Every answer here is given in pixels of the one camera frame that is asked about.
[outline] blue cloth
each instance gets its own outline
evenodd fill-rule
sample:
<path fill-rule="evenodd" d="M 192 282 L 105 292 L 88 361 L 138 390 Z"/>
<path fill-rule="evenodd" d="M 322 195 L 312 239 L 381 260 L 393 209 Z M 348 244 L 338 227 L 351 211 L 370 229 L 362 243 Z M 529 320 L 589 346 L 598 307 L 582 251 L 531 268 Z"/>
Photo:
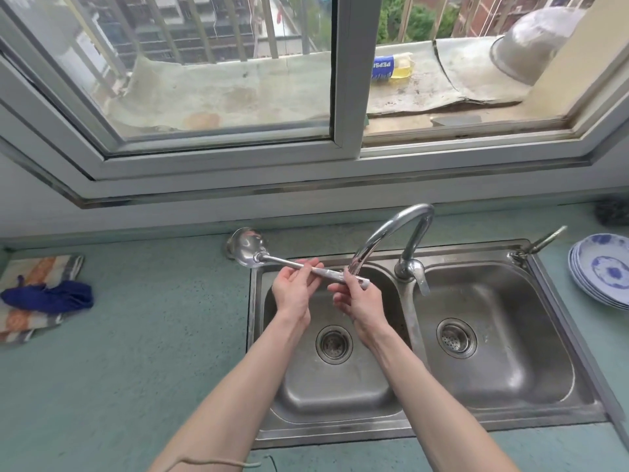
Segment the blue cloth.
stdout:
<path fill-rule="evenodd" d="M 58 315 L 94 306 L 92 287 L 79 281 L 63 280 L 59 285 L 24 286 L 24 277 L 18 277 L 18 287 L 7 288 L 0 298 L 9 306 Z"/>

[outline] metal ladle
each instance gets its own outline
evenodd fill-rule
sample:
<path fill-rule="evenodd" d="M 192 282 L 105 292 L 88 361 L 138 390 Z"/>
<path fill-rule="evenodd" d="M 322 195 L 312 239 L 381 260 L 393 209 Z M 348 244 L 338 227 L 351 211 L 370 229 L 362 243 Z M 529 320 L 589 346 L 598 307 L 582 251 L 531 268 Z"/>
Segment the metal ladle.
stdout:
<path fill-rule="evenodd" d="M 271 256 L 267 252 L 264 239 L 260 232 L 249 227 L 237 229 L 229 240 L 227 240 L 225 251 L 228 258 L 234 259 L 243 267 L 247 268 L 261 267 L 264 263 L 277 263 L 295 269 L 301 269 L 303 267 L 301 263 Z M 313 267 L 312 273 L 339 283 L 345 283 L 342 272 L 328 270 L 327 268 Z M 367 289 L 371 282 L 367 278 L 359 276 L 357 278 L 360 287 Z"/>

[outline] green countertop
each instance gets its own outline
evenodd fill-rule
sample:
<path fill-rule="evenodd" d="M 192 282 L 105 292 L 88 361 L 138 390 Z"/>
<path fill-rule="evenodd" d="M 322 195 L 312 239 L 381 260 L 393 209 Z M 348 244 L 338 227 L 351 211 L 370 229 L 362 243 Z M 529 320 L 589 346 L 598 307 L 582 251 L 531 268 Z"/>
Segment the green countertop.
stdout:
<path fill-rule="evenodd" d="M 602 372 L 629 412 L 629 315 L 572 283 L 570 246 L 603 229 L 591 205 L 438 216 L 424 246 L 536 238 L 569 225 L 540 253 Z M 275 255 L 351 253 L 378 223 L 264 231 Z M 406 226 L 379 249 L 401 248 Z M 629 228 L 611 229 L 629 235 Z M 96 305 L 30 343 L 0 350 L 0 470 L 143 472 L 196 405 L 245 354 L 249 271 L 222 255 L 224 235 L 22 250 L 80 252 Z M 522 471 L 629 470 L 611 424 L 492 433 Z M 254 451 L 279 472 L 428 471 L 415 439 Z M 261 471 L 271 471 L 266 460 Z"/>

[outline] person's right hand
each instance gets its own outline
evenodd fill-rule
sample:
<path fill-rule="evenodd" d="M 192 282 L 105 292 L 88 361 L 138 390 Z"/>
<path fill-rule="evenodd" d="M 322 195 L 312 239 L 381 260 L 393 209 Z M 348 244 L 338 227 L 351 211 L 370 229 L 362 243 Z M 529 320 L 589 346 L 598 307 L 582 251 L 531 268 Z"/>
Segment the person's right hand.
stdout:
<path fill-rule="evenodd" d="M 328 285 L 328 290 L 334 292 L 332 301 L 335 307 L 352 319 L 360 340 L 371 349 L 374 336 L 390 328 L 384 316 L 382 293 L 373 283 L 363 290 L 358 278 L 347 268 L 343 271 L 343 278 L 346 285 Z"/>

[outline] stainless steel sink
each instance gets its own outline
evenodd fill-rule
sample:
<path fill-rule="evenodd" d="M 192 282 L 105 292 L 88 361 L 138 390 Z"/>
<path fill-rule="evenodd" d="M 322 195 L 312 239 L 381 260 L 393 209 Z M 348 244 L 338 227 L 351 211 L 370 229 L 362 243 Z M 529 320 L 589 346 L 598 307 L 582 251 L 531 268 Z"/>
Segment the stainless steel sink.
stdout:
<path fill-rule="evenodd" d="M 373 253 L 360 271 L 382 291 L 389 324 L 437 380 L 489 430 L 607 421 L 618 408 L 578 341 L 525 240 L 420 248 L 431 290 L 393 269 L 400 250 Z M 341 269 L 353 255 L 322 258 Z M 249 348 L 276 313 L 279 267 L 252 271 Z M 395 394 L 325 284 L 311 324 L 265 418 L 255 448 L 413 436 Z"/>

